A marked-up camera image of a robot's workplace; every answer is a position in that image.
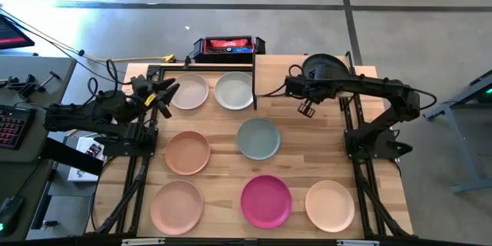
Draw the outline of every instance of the wooden tabletop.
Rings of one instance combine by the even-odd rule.
[[[275,90],[284,82],[288,67],[301,64],[302,55],[258,55],[256,58],[256,94]],[[148,64],[128,65],[125,81],[131,76],[145,75]],[[358,74],[377,76],[374,66],[357,66]],[[315,107],[313,118],[297,112],[300,102],[293,98],[259,98],[258,109],[241,111],[222,108],[214,98],[214,87],[224,72],[195,72],[210,85],[205,103],[191,111],[170,107],[172,118],[158,116],[159,140],[156,155],[151,159],[144,200],[142,203],[139,237],[164,237],[152,223],[150,207],[159,188],[173,180],[187,180],[200,189],[204,198],[204,212],[199,223],[183,237],[200,238],[362,238],[363,230],[359,212],[354,170],[344,153],[344,114],[338,100],[326,100]],[[168,71],[165,78],[178,77],[180,71]],[[131,93],[126,86],[124,91]],[[364,116],[371,121],[384,111],[381,99],[361,96]],[[240,125],[253,117],[272,120],[281,131],[281,148],[266,161],[253,161],[243,156],[235,143]],[[202,133],[211,144],[211,159],[204,170],[192,176],[173,173],[165,164],[165,147],[181,131]],[[101,177],[95,198],[96,225],[112,212],[121,198],[128,158],[116,158]],[[381,201],[394,219],[412,232],[401,178],[395,165],[389,161],[374,161],[377,186]],[[263,230],[249,224],[240,209],[240,196],[246,183],[257,175],[275,175],[284,181],[292,194],[293,208],[289,219],[279,228]],[[304,198],[310,186],[321,180],[341,183],[352,194],[356,213],[351,225],[339,233],[317,229],[305,212]],[[374,210],[369,203],[371,226],[376,231]],[[125,230],[131,221],[134,200],[130,202]]]

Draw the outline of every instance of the concrete floor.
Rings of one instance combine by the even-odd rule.
[[[212,35],[258,35],[269,54],[351,50],[343,11],[168,10],[51,8],[55,0],[0,0],[4,8],[63,42],[100,57],[122,58],[176,54],[183,58],[194,41]],[[69,0],[139,3],[247,3],[341,5],[342,0]],[[492,5],[492,0],[351,0],[352,5]],[[440,101],[490,70],[492,24],[489,12],[355,12],[354,23],[364,65],[375,65],[380,77],[433,92]],[[39,39],[23,51],[61,56]],[[101,74],[105,69],[80,59]],[[118,64],[125,70],[126,64]],[[80,103],[89,93],[91,76],[78,66],[64,103]],[[103,88],[111,84],[100,81]],[[430,99],[423,97],[422,104]],[[468,179],[464,160],[447,123],[422,118],[397,126],[400,141],[414,146],[401,159],[403,183],[415,234],[422,238],[492,244],[492,189],[463,195],[451,185]],[[489,171],[492,158],[483,157]],[[65,208],[87,202],[65,201]],[[80,224],[64,232],[79,234]],[[31,233],[30,238],[46,237]]]

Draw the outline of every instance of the pink plate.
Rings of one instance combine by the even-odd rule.
[[[244,217],[258,228],[271,229],[289,218],[292,197],[284,182],[270,175],[252,178],[241,195]]]

